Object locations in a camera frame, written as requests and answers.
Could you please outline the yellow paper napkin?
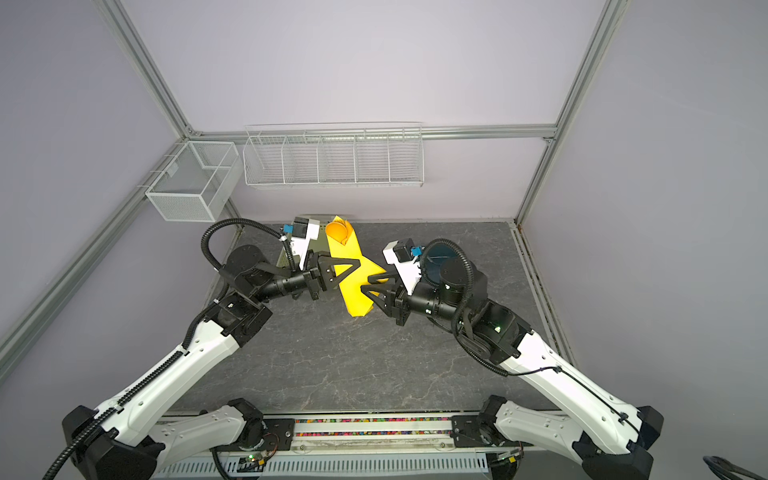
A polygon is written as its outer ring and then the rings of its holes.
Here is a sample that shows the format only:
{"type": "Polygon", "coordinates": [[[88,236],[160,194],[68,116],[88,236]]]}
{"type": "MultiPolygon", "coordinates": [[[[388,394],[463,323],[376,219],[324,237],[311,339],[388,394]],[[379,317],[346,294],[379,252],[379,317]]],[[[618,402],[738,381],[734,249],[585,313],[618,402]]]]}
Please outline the yellow paper napkin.
{"type": "Polygon", "coordinates": [[[360,287],[368,284],[370,275],[384,272],[385,269],[363,255],[357,233],[354,230],[346,245],[341,245],[327,236],[330,254],[336,258],[354,258],[361,261],[361,266],[339,286],[347,312],[352,317],[363,317],[373,308],[374,304],[361,293],[360,287]]]}

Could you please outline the orange plastic spoon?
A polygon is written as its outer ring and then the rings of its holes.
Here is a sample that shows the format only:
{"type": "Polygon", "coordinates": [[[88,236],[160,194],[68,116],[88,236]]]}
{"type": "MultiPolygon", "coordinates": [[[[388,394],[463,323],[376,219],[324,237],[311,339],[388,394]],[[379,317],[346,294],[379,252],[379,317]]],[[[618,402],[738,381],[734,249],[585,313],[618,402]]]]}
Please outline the orange plastic spoon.
{"type": "Polygon", "coordinates": [[[325,232],[330,239],[341,245],[346,245],[354,233],[354,228],[347,220],[335,217],[326,225],[325,232]]]}

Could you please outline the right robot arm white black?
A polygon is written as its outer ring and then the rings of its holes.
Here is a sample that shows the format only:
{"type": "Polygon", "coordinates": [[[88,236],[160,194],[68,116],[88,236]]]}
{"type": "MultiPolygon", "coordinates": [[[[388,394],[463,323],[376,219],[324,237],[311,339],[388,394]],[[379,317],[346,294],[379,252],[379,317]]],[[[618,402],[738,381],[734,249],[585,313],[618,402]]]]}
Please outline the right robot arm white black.
{"type": "Polygon", "coordinates": [[[404,324],[421,315],[444,327],[484,368],[518,378],[558,407],[525,408],[491,396],[478,413],[481,440],[531,444],[581,466],[592,479],[647,479],[651,446],[664,418],[598,386],[552,349],[510,308],[489,298],[487,276],[455,242],[423,247],[409,238],[383,250],[389,270],[369,276],[361,291],[386,316],[404,324]]]}

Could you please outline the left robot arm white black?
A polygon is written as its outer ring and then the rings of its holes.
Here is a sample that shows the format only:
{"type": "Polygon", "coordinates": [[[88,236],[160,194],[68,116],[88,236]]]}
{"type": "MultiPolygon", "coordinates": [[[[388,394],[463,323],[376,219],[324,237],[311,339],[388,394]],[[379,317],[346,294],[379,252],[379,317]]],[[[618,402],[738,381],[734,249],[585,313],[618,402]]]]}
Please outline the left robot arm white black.
{"type": "Polygon", "coordinates": [[[66,446],[44,473],[55,478],[72,463],[86,479],[150,479],[169,464],[225,446],[259,449],[269,436],[263,413],[237,398],[208,413],[161,424],[161,417],[198,380],[250,342],[273,313],[270,300],[333,291],[361,266],[360,260],[314,251],[318,222],[298,217],[276,230],[247,218],[208,227],[201,251],[224,285],[190,322],[182,341],[136,381],[95,408],[78,406],[62,421],[66,446]],[[283,267],[256,245],[234,249],[224,261],[211,251],[215,233],[243,226],[278,240],[283,267]]]}

